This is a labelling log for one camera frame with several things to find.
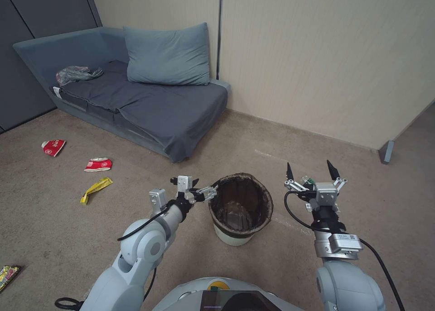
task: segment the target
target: wall panel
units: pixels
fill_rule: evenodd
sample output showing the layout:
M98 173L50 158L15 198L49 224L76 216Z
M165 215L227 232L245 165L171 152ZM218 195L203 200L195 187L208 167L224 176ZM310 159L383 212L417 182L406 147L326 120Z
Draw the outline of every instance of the wall panel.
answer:
M435 0L223 0L229 107L380 148L435 98Z

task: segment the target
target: yellow wrapper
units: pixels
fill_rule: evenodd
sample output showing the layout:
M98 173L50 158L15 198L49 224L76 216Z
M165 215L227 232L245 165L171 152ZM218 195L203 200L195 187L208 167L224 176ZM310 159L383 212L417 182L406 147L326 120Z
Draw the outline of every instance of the yellow wrapper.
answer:
M101 189L104 189L106 186L111 185L113 181L109 177L104 177L101 180L99 180L97 183L95 183L92 187L86 190L85 194L80 199L80 203L82 205L87 204L87 200L89 198L89 195L91 193L100 191Z

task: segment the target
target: gray wall panel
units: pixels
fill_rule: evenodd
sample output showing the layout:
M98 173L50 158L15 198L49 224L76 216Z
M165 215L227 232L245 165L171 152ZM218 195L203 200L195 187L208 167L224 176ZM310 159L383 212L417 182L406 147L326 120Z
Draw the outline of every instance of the gray wall panel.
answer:
M97 26L87 0L12 0L35 37Z
M0 0L0 29L0 125L7 130L55 106L12 48L33 37L10 0Z

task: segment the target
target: white trash can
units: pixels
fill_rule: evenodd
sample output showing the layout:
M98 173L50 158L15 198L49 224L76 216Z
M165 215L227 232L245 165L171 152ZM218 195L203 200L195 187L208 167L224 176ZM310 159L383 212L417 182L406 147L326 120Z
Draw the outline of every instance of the white trash can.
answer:
M272 219L272 197L247 173L223 177L216 185L218 194L208 204L216 235L228 245L243 245Z

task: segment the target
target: sofa armrest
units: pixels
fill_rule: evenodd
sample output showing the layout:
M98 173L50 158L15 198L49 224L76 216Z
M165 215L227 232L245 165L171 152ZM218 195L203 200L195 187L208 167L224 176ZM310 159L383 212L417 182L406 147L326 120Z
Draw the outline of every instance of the sofa armrest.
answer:
M94 69L113 60L99 28L30 39L13 48L26 63L42 87L51 93L56 72L70 65Z

